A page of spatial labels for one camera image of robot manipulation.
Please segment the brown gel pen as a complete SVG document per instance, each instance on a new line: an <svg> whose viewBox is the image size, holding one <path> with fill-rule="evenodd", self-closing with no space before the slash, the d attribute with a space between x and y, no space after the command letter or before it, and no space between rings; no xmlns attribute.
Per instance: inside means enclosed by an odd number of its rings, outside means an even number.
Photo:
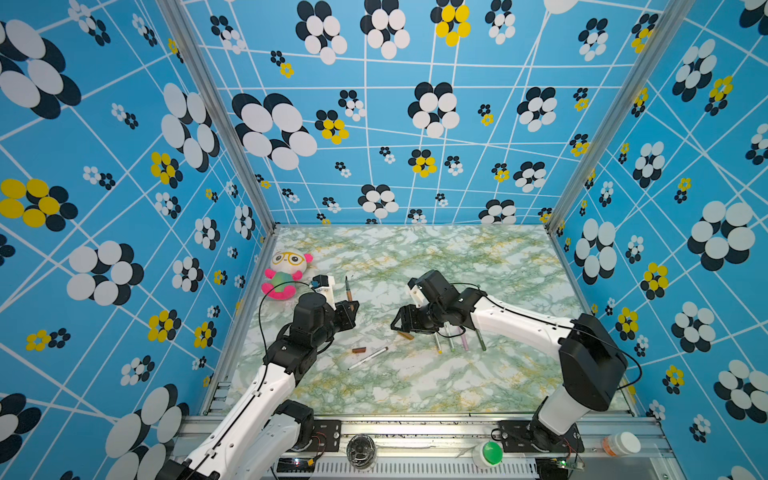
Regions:
<svg viewBox="0 0 768 480"><path fill-rule="evenodd" d="M345 284L345 293L346 293L347 301L352 302L353 295L351 292L351 288L350 288L350 284L347 276L344 277L344 284Z"/></svg>

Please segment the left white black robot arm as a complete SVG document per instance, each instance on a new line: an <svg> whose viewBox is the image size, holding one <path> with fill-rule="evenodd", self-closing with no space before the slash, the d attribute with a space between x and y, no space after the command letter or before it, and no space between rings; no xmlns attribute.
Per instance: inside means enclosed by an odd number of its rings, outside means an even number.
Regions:
<svg viewBox="0 0 768 480"><path fill-rule="evenodd" d="M314 411L289 396L321 347L355 327L360 304L332 303L330 293L299 297L293 321L267 348L246 392L182 462L168 460L158 479L260 479L287 451L311 442Z"/></svg>

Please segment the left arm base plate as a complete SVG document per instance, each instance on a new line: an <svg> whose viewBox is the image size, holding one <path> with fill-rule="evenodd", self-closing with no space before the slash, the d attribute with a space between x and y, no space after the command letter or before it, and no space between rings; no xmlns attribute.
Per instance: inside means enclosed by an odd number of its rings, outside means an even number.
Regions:
<svg viewBox="0 0 768 480"><path fill-rule="evenodd" d="M300 429L297 444L290 452L338 452L342 422L335 419L315 419L310 429Z"/></svg>

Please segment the white pen brown tip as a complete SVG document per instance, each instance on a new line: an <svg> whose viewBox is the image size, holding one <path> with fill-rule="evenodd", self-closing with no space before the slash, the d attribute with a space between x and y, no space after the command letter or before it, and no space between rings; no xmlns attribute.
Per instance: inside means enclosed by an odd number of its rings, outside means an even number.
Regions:
<svg viewBox="0 0 768 480"><path fill-rule="evenodd" d="M356 368L366 364L367 362L369 362L369 361L371 361L371 360L373 360L373 359L383 355L384 353L387 353L388 351L389 351L389 346L385 346L385 347L375 351L374 353L366 356L365 358L357 361L356 363L354 363L353 365L348 367L348 370L356 369Z"/></svg>

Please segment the white pen green tip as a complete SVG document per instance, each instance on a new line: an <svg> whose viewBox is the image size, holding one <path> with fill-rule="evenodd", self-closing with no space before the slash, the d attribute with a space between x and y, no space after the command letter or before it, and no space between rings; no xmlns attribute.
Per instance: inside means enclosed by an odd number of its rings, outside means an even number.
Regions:
<svg viewBox="0 0 768 480"><path fill-rule="evenodd" d="M448 329L448 327L446 327L446 339L448 340L450 350L452 352L455 351L455 343L454 343L454 340L453 340L453 334Z"/></svg>

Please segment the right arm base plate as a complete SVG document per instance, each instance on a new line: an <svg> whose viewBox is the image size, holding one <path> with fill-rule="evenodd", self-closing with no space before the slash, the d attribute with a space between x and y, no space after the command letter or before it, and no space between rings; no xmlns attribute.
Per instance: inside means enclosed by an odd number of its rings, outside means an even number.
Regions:
<svg viewBox="0 0 768 480"><path fill-rule="evenodd" d="M576 425L562 436L551 434L528 420L502 420L491 431L491 438L505 453L540 453L567 456L583 453L583 440Z"/></svg>

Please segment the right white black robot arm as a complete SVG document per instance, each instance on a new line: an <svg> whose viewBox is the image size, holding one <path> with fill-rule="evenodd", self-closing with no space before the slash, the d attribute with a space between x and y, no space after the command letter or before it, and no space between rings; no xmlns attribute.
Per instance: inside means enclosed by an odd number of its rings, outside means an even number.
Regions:
<svg viewBox="0 0 768 480"><path fill-rule="evenodd" d="M584 415L609 409L628 355L594 316L554 317L504 303L473 286L460 291L437 270L410 279L408 291L413 302L398 310L390 324L394 331L437 334L450 324L477 335L505 336L558 361L562 384L529 424L540 442L556 442Z"/></svg>

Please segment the green gel pen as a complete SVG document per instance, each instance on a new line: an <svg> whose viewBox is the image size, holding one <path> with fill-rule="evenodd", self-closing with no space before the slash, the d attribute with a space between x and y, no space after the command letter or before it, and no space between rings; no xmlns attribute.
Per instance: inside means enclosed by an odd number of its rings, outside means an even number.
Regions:
<svg viewBox="0 0 768 480"><path fill-rule="evenodd" d="M475 330L475 334L477 336L477 339L478 339L478 342L480 344L480 347L481 347L482 351L483 352L487 351L487 346L486 346L486 344L484 342L484 339L482 337L481 331L479 329L476 329Z"/></svg>

